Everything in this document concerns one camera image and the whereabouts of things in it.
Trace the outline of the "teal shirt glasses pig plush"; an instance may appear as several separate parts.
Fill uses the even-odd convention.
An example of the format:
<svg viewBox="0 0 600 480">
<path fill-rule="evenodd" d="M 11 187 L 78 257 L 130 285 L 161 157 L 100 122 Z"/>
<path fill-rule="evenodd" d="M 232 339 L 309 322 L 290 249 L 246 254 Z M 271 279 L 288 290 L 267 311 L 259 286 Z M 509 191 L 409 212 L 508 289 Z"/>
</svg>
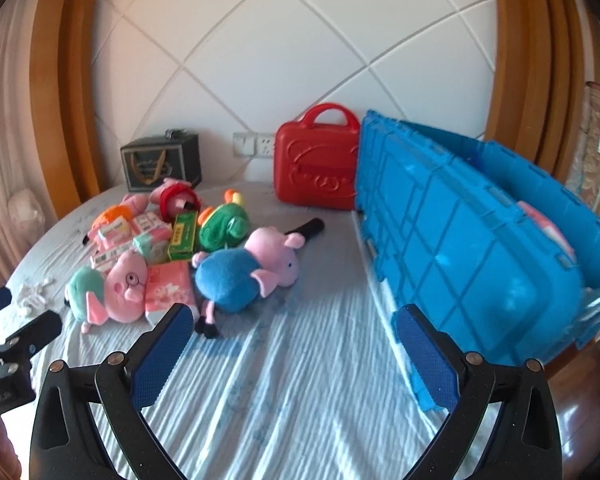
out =
<svg viewBox="0 0 600 480">
<path fill-rule="evenodd" d="M 134 249 L 118 257 L 108 274 L 83 266 L 64 288 L 64 303 L 88 334 L 108 321 L 134 323 L 144 315 L 148 263 Z"/>
</svg>

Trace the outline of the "large pink tissue pack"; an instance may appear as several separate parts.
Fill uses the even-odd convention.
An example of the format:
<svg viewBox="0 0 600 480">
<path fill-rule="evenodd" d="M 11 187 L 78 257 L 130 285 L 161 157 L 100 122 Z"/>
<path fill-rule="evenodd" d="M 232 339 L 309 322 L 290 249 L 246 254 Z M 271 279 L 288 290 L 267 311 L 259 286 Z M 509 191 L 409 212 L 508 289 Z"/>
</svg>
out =
<svg viewBox="0 0 600 480">
<path fill-rule="evenodd" d="M 193 315 L 193 322 L 200 316 L 193 292 L 193 279 L 189 264 L 170 261 L 149 266 L 144 296 L 144 317 L 151 326 L 160 322 L 173 304 L 185 304 Z"/>
</svg>

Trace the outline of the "pastel tissue packet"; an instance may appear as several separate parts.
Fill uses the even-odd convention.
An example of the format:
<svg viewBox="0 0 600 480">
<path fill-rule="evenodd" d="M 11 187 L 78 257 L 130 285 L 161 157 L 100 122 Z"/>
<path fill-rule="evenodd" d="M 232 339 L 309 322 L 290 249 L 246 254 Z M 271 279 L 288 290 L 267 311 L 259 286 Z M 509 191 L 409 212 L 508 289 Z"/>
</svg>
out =
<svg viewBox="0 0 600 480">
<path fill-rule="evenodd" d="M 168 238 L 156 236 L 149 232 L 139 234 L 132 240 L 132 247 L 147 261 L 148 266 L 156 266 L 169 260 L 169 255 L 167 255 L 169 244 L 170 240 Z"/>
</svg>

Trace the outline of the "pink white tissue pack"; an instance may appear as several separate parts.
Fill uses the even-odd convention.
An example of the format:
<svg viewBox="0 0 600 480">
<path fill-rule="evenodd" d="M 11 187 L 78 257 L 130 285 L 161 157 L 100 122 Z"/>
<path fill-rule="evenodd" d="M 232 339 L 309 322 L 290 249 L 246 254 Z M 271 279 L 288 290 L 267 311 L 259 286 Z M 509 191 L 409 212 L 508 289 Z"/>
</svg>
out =
<svg viewBox="0 0 600 480">
<path fill-rule="evenodd" d="M 149 242 L 168 242 L 172 237 L 172 226 L 164 222 L 155 212 L 138 214 L 130 220 L 132 237 Z"/>
</svg>

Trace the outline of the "orange dress pig plush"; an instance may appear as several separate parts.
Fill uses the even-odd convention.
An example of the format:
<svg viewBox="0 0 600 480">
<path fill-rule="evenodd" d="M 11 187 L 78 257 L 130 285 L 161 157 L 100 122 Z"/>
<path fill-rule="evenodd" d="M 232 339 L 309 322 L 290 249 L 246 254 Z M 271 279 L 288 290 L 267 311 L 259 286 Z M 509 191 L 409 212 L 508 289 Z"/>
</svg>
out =
<svg viewBox="0 0 600 480">
<path fill-rule="evenodd" d="M 143 214 L 146 211 L 148 204 L 148 194 L 126 194 L 121 203 L 106 208 L 106 210 L 102 211 L 101 214 L 98 214 L 98 216 L 94 218 L 90 229 L 83 237 L 83 244 L 87 245 L 89 242 L 92 242 L 102 226 L 109 226 L 109 224 L 117 218 L 122 217 L 126 221 L 130 221 L 140 214 Z"/>
</svg>

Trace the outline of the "green medicine box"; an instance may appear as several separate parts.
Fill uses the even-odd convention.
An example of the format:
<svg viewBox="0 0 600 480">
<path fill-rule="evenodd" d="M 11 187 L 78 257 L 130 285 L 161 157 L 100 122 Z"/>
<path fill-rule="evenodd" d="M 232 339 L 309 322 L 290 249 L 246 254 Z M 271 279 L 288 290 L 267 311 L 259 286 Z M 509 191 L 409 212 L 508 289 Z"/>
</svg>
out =
<svg viewBox="0 0 600 480">
<path fill-rule="evenodd" d="M 193 258 L 196 248 L 198 213 L 196 211 L 178 214 L 172 229 L 167 255 L 171 261 L 183 261 Z"/>
</svg>

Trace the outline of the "red dress pig plush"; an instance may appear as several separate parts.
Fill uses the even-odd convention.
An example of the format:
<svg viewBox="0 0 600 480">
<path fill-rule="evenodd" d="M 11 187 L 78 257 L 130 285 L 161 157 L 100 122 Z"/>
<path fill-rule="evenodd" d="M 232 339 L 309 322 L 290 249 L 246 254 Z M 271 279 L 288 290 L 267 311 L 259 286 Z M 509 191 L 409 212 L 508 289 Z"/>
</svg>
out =
<svg viewBox="0 0 600 480">
<path fill-rule="evenodd" d="M 149 202 L 158 206 L 160 217 L 166 223 L 173 223 L 178 214 L 199 212 L 202 207 L 193 184 L 174 178 L 164 178 L 163 182 L 149 194 Z"/>
</svg>

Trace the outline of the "blue shirt pig plush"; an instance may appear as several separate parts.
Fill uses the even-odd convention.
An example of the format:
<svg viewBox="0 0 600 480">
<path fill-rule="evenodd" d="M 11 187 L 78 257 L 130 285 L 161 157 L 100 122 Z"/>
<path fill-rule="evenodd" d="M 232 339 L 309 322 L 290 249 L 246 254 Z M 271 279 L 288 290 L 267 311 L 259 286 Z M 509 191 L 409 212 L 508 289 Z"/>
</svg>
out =
<svg viewBox="0 0 600 480">
<path fill-rule="evenodd" d="M 267 226 L 253 231 L 241 247 L 194 254 L 196 288 L 204 299 L 196 332 L 213 339 L 219 336 L 216 309 L 238 313 L 275 289 L 292 286 L 300 274 L 297 251 L 305 243 L 299 232 Z"/>
</svg>

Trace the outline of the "green frog hood duck plush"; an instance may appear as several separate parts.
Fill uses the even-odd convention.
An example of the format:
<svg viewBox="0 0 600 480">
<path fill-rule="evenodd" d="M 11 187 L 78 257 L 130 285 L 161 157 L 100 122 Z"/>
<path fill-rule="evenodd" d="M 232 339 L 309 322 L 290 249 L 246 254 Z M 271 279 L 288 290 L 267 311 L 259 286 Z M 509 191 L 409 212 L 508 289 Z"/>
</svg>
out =
<svg viewBox="0 0 600 480">
<path fill-rule="evenodd" d="M 224 203 L 201 211 L 197 225 L 198 246 L 204 252 L 237 247 L 249 235 L 251 226 L 242 195 L 227 190 Z"/>
</svg>

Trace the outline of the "black umbrella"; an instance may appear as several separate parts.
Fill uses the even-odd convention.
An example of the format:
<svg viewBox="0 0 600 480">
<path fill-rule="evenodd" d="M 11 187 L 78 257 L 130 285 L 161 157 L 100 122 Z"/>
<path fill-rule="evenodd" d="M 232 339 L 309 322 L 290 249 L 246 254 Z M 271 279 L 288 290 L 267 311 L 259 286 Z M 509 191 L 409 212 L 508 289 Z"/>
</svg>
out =
<svg viewBox="0 0 600 480">
<path fill-rule="evenodd" d="M 320 218 L 313 218 L 301 226 L 285 233 L 283 244 L 291 249 L 302 248 L 308 240 L 311 240 L 324 231 L 325 222 Z"/>
</svg>

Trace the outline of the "small colourful tissue pack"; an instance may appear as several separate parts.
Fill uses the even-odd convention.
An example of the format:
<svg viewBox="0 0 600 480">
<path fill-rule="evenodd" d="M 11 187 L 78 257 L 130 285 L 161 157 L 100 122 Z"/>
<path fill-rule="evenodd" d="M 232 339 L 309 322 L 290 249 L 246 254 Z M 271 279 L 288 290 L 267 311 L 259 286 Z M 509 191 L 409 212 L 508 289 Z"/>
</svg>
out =
<svg viewBox="0 0 600 480">
<path fill-rule="evenodd" d="M 128 242 L 131 238 L 132 229 L 124 217 L 117 217 L 105 226 L 99 226 L 94 233 L 94 242 L 100 252 Z"/>
</svg>

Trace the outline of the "white plastic bag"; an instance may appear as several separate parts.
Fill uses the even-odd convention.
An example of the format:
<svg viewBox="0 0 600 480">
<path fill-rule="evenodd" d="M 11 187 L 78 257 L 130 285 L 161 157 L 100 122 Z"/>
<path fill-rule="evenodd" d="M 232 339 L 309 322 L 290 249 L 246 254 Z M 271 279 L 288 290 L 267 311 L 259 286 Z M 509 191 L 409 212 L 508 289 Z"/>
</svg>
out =
<svg viewBox="0 0 600 480">
<path fill-rule="evenodd" d="M 14 232 L 33 246 L 46 229 L 46 217 L 36 196 L 29 188 L 22 188 L 9 198 L 7 207 Z"/>
</svg>

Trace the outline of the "blue striped bed sheet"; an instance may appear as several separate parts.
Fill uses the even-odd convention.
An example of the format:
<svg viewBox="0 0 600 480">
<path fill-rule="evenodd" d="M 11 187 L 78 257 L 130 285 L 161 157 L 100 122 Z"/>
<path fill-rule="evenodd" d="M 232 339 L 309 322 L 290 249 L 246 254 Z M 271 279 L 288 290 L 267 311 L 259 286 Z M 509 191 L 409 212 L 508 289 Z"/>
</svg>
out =
<svg viewBox="0 0 600 480">
<path fill-rule="evenodd" d="M 280 203 L 266 183 L 200 194 L 216 204 L 225 188 L 242 193 L 253 226 L 288 231 L 318 217 L 326 229 L 300 250 L 292 287 L 217 313 L 219 338 L 190 338 L 144 418 L 189 479 L 402 479 L 446 412 L 423 412 L 411 391 L 390 327 L 396 305 L 373 273 L 357 214 Z M 36 390 L 52 361 L 99 364 L 150 328 L 106 323 L 84 335 L 63 305 L 65 283 L 89 260 L 83 231 L 124 193 L 112 188 L 59 221 L 8 281 L 15 297 L 53 281 L 47 307 L 62 314 L 62 334 L 33 361 Z"/>
</svg>

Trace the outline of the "rolled carpet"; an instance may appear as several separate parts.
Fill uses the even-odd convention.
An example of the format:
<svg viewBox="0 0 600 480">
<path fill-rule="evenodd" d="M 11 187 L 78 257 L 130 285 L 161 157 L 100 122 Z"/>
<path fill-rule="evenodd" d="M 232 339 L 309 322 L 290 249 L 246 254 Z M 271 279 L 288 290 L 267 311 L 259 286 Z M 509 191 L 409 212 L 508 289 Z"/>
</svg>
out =
<svg viewBox="0 0 600 480">
<path fill-rule="evenodd" d="M 566 188 L 590 209 L 600 198 L 600 84 L 585 84 L 583 117 Z"/>
</svg>

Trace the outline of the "white wall socket panel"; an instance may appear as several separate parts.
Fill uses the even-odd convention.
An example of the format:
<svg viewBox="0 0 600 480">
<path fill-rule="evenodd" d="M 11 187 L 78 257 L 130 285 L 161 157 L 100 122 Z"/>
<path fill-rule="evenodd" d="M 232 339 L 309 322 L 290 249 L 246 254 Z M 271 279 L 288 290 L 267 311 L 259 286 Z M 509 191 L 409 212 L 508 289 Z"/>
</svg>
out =
<svg viewBox="0 0 600 480">
<path fill-rule="evenodd" d="M 242 158 L 273 158 L 275 134 L 263 132 L 234 132 L 233 152 Z"/>
</svg>

